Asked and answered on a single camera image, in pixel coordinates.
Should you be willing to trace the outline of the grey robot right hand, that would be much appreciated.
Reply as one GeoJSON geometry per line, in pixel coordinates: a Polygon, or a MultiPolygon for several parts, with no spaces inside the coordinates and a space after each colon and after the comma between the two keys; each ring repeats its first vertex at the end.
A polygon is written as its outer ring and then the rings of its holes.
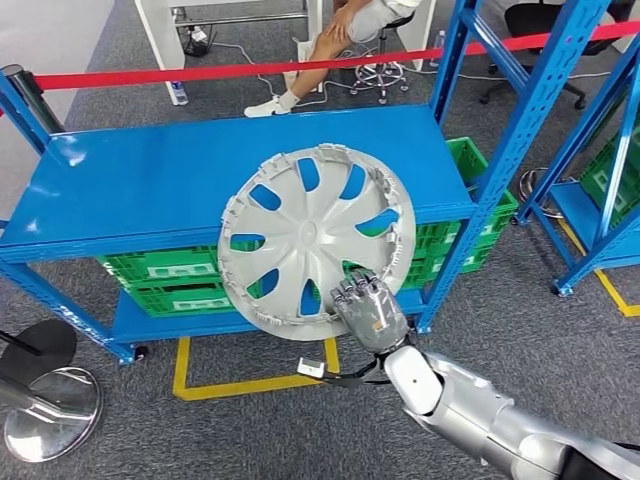
{"type": "Polygon", "coordinates": [[[408,322],[394,294],[371,270],[355,270],[331,296],[335,312],[368,352],[385,354],[408,334],[408,322]]]}

